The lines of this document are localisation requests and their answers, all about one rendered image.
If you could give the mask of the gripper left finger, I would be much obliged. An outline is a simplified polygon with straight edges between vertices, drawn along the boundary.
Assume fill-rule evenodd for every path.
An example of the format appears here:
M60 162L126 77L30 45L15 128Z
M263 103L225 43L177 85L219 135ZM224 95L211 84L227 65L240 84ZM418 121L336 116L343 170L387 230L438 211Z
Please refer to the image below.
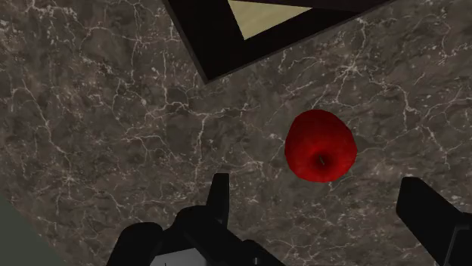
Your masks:
M228 229L229 174L215 173L203 206L183 208L172 225L129 225L106 266L285 266L253 240Z

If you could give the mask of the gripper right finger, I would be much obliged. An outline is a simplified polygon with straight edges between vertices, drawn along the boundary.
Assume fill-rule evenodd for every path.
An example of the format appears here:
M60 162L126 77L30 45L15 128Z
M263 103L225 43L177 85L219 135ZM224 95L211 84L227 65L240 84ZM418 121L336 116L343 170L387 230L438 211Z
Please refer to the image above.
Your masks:
M472 266L472 213L417 177L404 177L396 214L439 266Z

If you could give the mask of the red apple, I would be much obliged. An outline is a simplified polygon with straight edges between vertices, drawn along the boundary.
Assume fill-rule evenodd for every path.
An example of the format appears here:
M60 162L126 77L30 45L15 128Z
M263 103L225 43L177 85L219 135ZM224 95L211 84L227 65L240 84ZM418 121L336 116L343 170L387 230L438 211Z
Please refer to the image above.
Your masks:
M306 181L326 183L345 175L358 149L351 130L333 113L308 110L292 122L284 155L290 170Z

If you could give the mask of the black robot stand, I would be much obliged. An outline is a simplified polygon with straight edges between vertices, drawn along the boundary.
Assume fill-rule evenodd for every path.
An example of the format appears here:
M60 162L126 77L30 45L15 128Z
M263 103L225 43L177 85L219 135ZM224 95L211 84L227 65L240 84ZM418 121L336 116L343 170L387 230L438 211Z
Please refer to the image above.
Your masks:
M244 39L228 0L161 0L204 83L395 0L242 0L308 11Z

